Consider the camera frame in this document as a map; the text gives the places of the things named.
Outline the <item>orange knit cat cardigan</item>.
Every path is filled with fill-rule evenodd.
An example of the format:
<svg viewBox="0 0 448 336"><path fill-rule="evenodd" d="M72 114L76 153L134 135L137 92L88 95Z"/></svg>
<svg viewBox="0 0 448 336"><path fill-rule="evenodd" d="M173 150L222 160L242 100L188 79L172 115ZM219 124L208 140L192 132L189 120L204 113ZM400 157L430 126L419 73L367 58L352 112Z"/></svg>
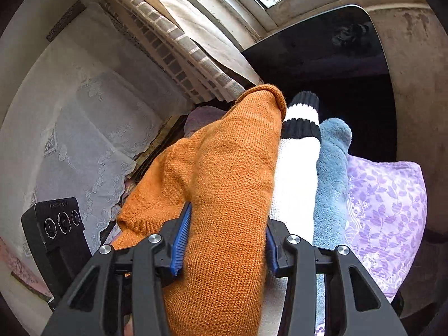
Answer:
<svg viewBox="0 0 448 336"><path fill-rule="evenodd" d="M265 229L286 101L273 85L242 94L218 121L157 156L119 216L117 249L192 205L181 277L163 291L173 335L256 335Z"/></svg>

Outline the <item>pink floral fabric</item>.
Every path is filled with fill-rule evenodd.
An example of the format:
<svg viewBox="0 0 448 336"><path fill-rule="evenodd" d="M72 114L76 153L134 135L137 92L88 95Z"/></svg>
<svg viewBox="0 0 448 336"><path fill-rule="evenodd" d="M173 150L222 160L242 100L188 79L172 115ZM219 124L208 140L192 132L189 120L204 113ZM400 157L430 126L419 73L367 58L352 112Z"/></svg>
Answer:
<svg viewBox="0 0 448 336"><path fill-rule="evenodd" d="M51 300L52 294L46 284L8 249L3 240L1 240L1 263L5 264L9 269L10 275L31 293L44 301Z"/></svg>

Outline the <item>blue fleece garment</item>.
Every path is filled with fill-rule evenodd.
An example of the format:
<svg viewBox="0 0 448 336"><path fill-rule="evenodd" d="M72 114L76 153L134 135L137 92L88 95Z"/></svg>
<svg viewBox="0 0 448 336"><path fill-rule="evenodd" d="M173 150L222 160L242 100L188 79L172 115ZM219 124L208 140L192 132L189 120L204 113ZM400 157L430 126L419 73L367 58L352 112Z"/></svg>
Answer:
<svg viewBox="0 0 448 336"><path fill-rule="evenodd" d="M333 250L346 242L349 191L347 155L352 131L343 120L329 118L320 124L320 136L313 245Z"/></svg>

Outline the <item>purple leaf pattern cloth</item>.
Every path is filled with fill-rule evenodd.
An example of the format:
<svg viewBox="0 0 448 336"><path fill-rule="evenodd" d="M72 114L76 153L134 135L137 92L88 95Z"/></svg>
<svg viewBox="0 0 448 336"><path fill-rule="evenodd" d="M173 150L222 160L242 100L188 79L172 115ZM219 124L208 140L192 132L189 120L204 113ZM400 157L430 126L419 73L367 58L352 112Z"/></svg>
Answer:
<svg viewBox="0 0 448 336"><path fill-rule="evenodd" d="M388 300L414 262L427 218L423 174L414 162L372 162L347 155L345 245Z"/></svg>

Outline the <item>white black striped garment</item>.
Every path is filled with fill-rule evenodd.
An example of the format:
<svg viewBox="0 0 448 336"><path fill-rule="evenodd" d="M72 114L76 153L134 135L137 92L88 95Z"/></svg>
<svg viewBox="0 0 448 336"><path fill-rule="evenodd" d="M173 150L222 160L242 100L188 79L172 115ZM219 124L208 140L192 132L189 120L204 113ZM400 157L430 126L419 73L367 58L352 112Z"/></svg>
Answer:
<svg viewBox="0 0 448 336"><path fill-rule="evenodd" d="M316 317L314 207L320 154L318 97L297 94L282 124L266 229L267 280L259 335L312 335Z"/></svg>

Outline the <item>white lace cover cloth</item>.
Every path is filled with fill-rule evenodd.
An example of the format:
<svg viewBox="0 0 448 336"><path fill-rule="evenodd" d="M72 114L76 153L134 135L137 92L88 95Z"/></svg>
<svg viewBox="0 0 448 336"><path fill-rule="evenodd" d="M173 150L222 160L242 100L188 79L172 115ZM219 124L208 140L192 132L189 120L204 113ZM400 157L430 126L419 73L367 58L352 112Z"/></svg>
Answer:
<svg viewBox="0 0 448 336"><path fill-rule="evenodd" d="M90 249L117 214L135 157L192 102L91 4L47 46L1 127L1 238L30 256L20 218L74 197Z"/></svg>

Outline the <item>brown woven mat stack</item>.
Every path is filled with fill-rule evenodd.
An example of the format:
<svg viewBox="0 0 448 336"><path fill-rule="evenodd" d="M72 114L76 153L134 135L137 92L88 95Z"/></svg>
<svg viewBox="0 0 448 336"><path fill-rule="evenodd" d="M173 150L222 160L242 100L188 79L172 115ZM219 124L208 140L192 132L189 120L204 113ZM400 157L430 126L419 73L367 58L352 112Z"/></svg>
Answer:
<svg viewBox="0 0 448 336"><path fill-rule="evenodd" d="M168 146L184 136L184 125L187 118L187 115L172 116L162 125L159 133L149 144L148 148L135 159L136 166L127 176L128 179L138 183L154 159Z"/></svg>

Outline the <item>brick pattern curtain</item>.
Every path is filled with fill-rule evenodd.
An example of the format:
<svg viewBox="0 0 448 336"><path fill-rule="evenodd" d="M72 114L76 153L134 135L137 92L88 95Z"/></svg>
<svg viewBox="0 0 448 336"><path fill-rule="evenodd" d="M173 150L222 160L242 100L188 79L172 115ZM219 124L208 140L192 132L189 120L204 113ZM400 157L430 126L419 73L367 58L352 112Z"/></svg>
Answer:
<svg viewBox="0 0 448 336"><path fill-rule="evenodd" d="M146 0L99 0L100 6L193 103L232 102L244 87Z"/></svg>

